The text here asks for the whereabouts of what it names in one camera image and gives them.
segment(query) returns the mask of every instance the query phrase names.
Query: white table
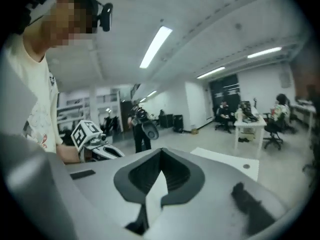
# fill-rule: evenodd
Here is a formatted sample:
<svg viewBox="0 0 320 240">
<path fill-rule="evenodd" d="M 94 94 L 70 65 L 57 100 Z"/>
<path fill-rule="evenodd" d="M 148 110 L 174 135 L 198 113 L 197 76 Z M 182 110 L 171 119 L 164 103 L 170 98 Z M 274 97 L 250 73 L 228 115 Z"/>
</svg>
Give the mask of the white table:
<svg viewBox="0 0 320 240">
<path fill-rule="evenodd" d="M 256 115 L 258 114 L 258 111 L 255 108 L 251 108 L 251 112 L 252 114 Z M 259 158 L 260 157 L 260 151 L 262 148 L 262 143 L 264 140 L 264 134 L 265 134 L 265 126 L 267 125 L 267 123 L 265 122 L 264 118 L 259 115 L 259 121 L 257 122 L 243 122 L 241 121 L 236 121 L 234 123 L 235 126 L 235 143 L 234 143 L 234 154 L 237 155 L 238 152 L 238 139 L 239 139 L 239 132 L 240 129 L 242 128 L 254 128 L 254 129 L 260 129 L 260 137 L 259 137 L 259 145 L 258 145 L 258 150 L 256 153 L 256 157 Z"/>
<path fill-rule="evenodd" d="M 299 105 L 299 104 L 292 104 L 291 107 L 293 107 L 295 109 L 301 109 L 303 111 L 307 111 L 310 114 L 309 115 L 309 128 L 308 128 L 308 132 L 306 135 L 305 148 L 304 148 L 304 153 L 306 154 L 309 149 L 311 130 L 312 130 L 312 125 L 314 123 L 314 114 L 316 114 L 316 108 L 312 105 Z"/>
</svg>

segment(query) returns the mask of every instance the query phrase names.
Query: black cap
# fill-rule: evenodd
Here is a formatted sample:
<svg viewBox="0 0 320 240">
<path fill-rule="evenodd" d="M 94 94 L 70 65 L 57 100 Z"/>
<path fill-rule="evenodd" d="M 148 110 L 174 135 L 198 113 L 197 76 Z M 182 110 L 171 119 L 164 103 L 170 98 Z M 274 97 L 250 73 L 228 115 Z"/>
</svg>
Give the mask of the black cap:
<svg viewBox="0 0 320 240">
<path fill-rule="evenodd" d="M 86 28 L 86 33 L 94 33 L 98 26 L 98 2 L 97 0 L 73 0 L 74 3 L 79 3 L 86 10 L 86 14 L 92 17 L 91 27 Z"/>
</svg>

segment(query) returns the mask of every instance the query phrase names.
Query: neck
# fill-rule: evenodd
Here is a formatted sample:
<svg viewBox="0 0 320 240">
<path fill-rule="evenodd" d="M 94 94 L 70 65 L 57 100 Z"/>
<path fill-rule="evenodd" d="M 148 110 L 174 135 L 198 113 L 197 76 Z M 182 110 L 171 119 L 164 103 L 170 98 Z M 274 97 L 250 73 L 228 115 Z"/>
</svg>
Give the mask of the neck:
<svg viewBox="0 0 320 240">
<path fill-rule="evenodd" d="M 38 20 L 23 33 L 23 44 L 29 56 L 40 62 L 50 48 L 50 37 L 45 35 L 45 21 Z"/>
</svg>

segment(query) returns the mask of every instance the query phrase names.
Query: floor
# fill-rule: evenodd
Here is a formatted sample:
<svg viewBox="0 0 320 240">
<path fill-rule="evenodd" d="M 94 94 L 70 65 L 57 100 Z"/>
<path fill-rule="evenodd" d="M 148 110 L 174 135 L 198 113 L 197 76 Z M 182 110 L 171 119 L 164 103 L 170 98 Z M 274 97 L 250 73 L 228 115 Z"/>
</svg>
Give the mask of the floor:
<svg viewBox="0 0 320 240">
<path fill-rule="evenodd" d="M 211 123 L 199 130 L 199 133 L 175 133 L 171 129 L 159 131 L 159 139 L 151 141 L 153 149 L 173 148 L 176 150 L 191 152 L 197 147 L 233 156 L 235 131 L 231 134 L 215 130 L 215 123 Z M 261 150 L 259 159 L 258 183 L 275 193 L 288 208 L 304 200 L 309 194 L 308 188 L 312 175 L 302 172 L 302 167 L 313 159 L 310 150 L 303 153 L 307 129 L 295 122 L 293 125 L 298 132 L 296 134 L 280 134 L 284 140 L 282 149 L 278 150 L 272 144 L 267 149 Z M 256 159 L 258 148 L 258 138 L 249 143 L 238 144 L 239 157 Z M 113 143 L 125 155 L 135 153 L 135 143 L 132 133 L 127 133 L 124 137 L 118 138 Z"/>
</svg>

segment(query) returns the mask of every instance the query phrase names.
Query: table leg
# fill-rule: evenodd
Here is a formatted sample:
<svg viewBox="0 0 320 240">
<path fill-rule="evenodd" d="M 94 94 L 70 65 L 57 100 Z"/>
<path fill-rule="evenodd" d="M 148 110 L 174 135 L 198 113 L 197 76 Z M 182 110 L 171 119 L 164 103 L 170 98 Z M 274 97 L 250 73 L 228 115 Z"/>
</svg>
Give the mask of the table leg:
<svg viewBox="0 0 320 240">
<path fill-rule="evenodd" d="M 305 144 L 305 150 L 304 150 L 305 154 L 307 154 L 308 149 L 309 149 L 309 145 L 310 145 L 310 138 L 311 138 L 311 130 L 312 130 L 313 120 L 314 120 L 314 114 L 312 112 L 310 112 L 309 128 L 308 128 L 308 133 L 307 133 L 307 136 L 306 136 L 306 144 Z"/>
<path fill-rule="evenodd" d="M 235 127 L 235 141 L 234 141 L 234 155 L 237 155 L 238 151 L 238 139 L 239 139 L 239 127 Z"/>
<path fill-rule="evenodd" d="M 260 131 L 258 152 L 256 153 L 256 158 L 258 158 L 258 159 L 260 158 L 262 143 L 263 143 L 263 141 L 264 141 L 264 135 L 265 135 L 265 128 L 262 127 L 262 128 L 261 128 L 261 131 Z"/>
</svg>

